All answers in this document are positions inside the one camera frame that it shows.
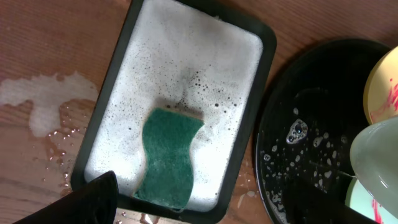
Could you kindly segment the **green yellow sponge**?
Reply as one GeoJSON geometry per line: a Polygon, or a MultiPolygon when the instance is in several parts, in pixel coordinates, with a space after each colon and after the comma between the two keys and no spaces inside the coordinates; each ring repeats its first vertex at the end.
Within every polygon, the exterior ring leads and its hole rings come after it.
{"type": "Polygon", "coordinates": [[[190,146],[204,125],[200,119],[156,108],[142,129],[146,168],[134,197],[181,210],[193,189],[190,146]]]}

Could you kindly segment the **yellow plate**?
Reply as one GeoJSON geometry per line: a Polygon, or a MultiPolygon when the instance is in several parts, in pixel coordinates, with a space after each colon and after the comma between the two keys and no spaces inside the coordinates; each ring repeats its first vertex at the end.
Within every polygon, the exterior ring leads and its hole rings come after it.
{"type": "Polygon", "coordinates": [[[397,116],[397,47],[371,70],[364,87],[363,108],[369,124],[397,116]]]}

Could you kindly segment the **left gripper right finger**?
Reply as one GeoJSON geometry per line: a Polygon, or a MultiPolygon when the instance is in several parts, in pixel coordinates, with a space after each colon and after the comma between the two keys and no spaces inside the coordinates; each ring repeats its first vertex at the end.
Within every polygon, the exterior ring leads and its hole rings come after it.
{"type": "Polygon", "coordinates": [[[287,221],[298,224],[376,224],[313,185],[289,183],[282,192],[287,221]]]}

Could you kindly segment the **mint green plate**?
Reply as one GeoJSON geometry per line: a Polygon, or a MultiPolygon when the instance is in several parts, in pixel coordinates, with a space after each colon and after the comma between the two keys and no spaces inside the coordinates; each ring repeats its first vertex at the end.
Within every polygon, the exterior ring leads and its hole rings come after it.
{"type": "Polygon", "coordinates": [[[397,216],[397,117],[364,128],[353,140],[350,162],[363,187],[397,216]]]}
{"type": "Polygon", "coordinates": [[[397,224],[397,218],[382,207],[355,178],[348,186],[345,205],[376,223],[397,224]]]}

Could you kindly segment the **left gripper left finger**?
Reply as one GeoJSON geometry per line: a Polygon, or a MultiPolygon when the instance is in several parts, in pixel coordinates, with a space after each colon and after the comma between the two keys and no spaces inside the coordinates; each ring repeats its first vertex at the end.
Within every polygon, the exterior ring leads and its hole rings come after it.
{"type": "Polygon", "coordinates": [[[117,210],[118,183],[108,171],[80,190],[72,192],[15,224],[107,224],[117,210]]]}

